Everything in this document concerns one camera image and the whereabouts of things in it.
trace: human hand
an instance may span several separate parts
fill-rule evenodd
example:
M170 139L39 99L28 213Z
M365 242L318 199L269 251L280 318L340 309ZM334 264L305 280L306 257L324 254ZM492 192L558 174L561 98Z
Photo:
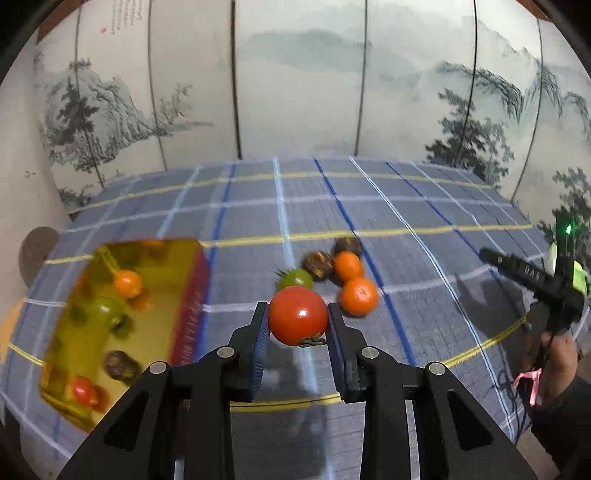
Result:
M547 376L547 401L553 401L572 383L577 375L578 357L577 346L570 332L555 335L550 343L552 334L542 333L540 342L548 351Z

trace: black sleeve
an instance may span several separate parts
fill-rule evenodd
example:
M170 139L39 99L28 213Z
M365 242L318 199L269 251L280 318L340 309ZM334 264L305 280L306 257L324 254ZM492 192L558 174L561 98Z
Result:
M587 464L591 455L591 384L576 376L551 404L533 408L531 431L563 470L577 455Z

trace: silver bolt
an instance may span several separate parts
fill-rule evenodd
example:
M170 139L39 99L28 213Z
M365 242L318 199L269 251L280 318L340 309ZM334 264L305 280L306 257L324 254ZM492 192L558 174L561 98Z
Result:
M443 375L445 370L445 365L440 364L439 362L433 362L431 365L429 365L429 371L434 375Z
M363 355L365 358L376 358L379 355L379 350L372 346L367 346L361 350L361 355Z
M230 358L232 355L234 355L234 349L231 346L221 346L217 349L219 358Z
M166 364L164 362L154 362L150 365L150 373L159 375L166 370Z

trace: pink ribbon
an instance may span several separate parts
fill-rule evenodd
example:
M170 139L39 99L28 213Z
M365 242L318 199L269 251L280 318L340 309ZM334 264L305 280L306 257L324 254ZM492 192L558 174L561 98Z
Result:
M521 374L517 375L515 380L513 380L513 388L517 388L517 385L519 385L519 381L522 378L529 378L530 380L534 381L534 384L531 387L530 407L533 407L535 405L535 399L538 396L538 389L540 387L541 374L542 374L542 369L539 368L539 369L533 370L531 372L521 373Z

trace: person's arm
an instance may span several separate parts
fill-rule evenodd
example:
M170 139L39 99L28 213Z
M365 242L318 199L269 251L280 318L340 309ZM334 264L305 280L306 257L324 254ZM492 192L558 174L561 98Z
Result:
M541 407L531 412L532 433L563 470L574 455L579 467L589 454L591 438L591 384L577 376L577 350L572 336L544 332L541 344L549 348L545 369L547 392Z

